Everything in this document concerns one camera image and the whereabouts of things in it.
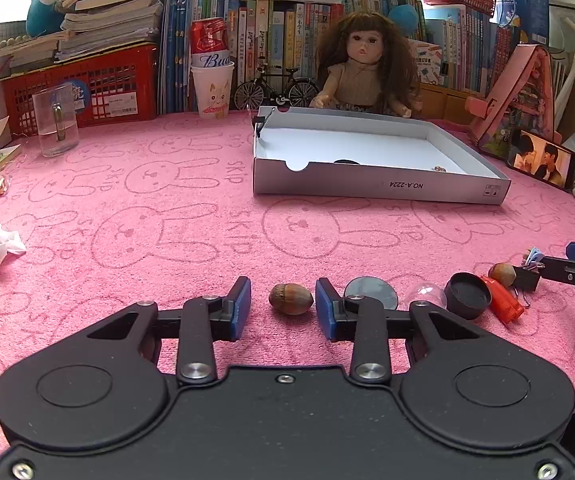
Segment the smartphone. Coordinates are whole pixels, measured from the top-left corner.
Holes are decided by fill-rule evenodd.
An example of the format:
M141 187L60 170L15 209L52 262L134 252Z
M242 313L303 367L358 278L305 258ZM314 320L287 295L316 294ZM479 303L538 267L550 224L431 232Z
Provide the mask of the smartphone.
M575 177L575 153L535 134L512 131L506 163L513 170L551 186L571 190Z

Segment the red beer can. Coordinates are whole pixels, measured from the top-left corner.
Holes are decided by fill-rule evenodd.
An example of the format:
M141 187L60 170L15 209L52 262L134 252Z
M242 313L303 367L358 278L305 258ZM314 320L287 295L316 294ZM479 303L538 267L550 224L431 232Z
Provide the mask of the red beer can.
M230 62L227 26L222 18L206 18L192 22L189 43L192 66L213 68Z

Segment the doll's hair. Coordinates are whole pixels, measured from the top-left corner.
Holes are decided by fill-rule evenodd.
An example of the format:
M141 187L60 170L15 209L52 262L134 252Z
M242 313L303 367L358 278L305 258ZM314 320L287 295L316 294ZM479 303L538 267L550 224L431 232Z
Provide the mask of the doll's hair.
M419 92L419 74L407 38L392 20L377 12L352 12L328 29L317 51L317 83L323 88L328 68L347 61L347 38L360 30L376 30L383 37L383 55L378 61L381 93L375 105L382 113L387 97L393 96L411 108L410 94Z

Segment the water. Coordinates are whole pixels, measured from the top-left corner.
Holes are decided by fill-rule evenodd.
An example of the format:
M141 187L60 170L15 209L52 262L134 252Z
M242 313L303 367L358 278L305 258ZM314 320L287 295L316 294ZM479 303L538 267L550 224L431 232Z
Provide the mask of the water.
M76 121L64 122L63 130L60 132L54 131L44 134L38 134L38 142L41 145L41 152L43 156L57 156L61 153L68 152L78 145L78 125Z

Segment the doll's hand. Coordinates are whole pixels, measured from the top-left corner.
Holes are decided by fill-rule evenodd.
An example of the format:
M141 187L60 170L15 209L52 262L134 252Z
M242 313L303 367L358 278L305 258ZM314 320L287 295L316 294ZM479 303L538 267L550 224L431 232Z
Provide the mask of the doll's hand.
M317 95L310 103L310 108L325 108L325 105L331 101L328 95Z

